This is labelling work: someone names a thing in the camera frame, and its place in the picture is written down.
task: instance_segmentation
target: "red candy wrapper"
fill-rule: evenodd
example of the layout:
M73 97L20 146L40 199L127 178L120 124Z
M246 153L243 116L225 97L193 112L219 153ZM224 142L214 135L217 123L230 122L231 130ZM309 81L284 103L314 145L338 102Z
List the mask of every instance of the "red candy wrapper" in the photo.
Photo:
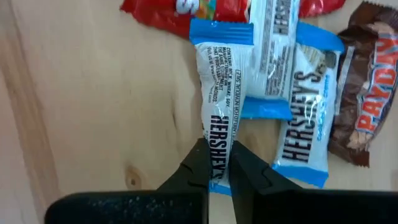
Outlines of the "red candy wrapper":
M301 0L300 18L331 13L341 7L346 0Z
M140 23L188 38L191 18L248 22L250 0L124 0L120 10Z

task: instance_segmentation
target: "light wood surface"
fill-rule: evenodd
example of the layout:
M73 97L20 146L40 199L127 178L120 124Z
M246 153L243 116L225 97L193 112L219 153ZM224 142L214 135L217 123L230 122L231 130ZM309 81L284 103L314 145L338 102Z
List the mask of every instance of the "light wood surface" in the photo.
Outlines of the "light wood surface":
M0 210L12 202L0 220L41 222L73 192L154 189L201 137L193 46L138 24L121 2L0 1ZM338 32L360 2L308 21ZM398 190L397 113L395 103L370 169L329 156L326 188ZM272 162L279 126L241 121L238 139ZM212 195L210 209L212 223L234 223L229 197Z

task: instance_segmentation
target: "wood grain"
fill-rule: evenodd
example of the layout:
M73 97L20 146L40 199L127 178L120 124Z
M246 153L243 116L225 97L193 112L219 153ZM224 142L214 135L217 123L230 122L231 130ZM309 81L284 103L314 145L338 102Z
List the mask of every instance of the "wood grain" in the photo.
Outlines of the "wood grain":
M46 128L39 108L39 100L34 90L35 85L25 62L20 33L10 1L0 1L0 49L1 80L5 82L3 87L6 87L9 97L9 101L4 102L4 106L7 108L11 104L14 116L9 117L9 119L11 119L10 122L15 119L24 159L23 161L21 157L15 158L19 160L15 162L19 162L20 165L25 164L30 181L28 183L23 182L23 184L30 183L28 186L32 188L35 209L41 216L45 209L60 196L58 180ZM13 155L12 148L9 148L12 146L17 147L15 150L19 150L17 144L5 146L3 148L5 151L2 151L5 156ZM13 180L23 178L16 173L15 177L12 176L13 173L9 175Z
M192 45L119 12L122 0L9 1L0 66L38 217L60 195L158 187L202 135ZM338 32L360 2L308 21ZM396 113L395 103L370 169L330 156L327 188L396 189ZM279 126L242 121L238 139L272 162ZM213 223L234 223L229 197L212 195L210 208Z

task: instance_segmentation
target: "blue wrapper edge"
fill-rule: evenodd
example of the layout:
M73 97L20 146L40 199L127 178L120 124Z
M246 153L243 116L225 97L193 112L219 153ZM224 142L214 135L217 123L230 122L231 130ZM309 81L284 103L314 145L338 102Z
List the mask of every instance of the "blue wrapper edge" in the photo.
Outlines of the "blue wrapper edge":
M292 177L319 188L323 188L329 177L328 172L311 169L309 167L279 166L274 164L272 168L284 177Z
M194 45L203 42L253 45L253 24L192 19L189 39Z

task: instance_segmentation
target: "payday wrapper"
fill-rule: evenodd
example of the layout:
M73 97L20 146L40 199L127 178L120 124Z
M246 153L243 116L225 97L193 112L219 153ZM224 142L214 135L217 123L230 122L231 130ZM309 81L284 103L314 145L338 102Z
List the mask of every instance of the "payday wrapper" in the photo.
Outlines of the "payday wrapper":
M203 135L210 147L210 190L230 195L229 152L246 93L253 25L192 19L190 40L197 50Z
M369 146L387 119L398 84L398 10L363 2L339 37L346 53L340 58L329 151L369 167Z
M342 41L334 34L300 24L290 93L293 120L280 128L273 169L286 177L323 187L328 178L328 142Z

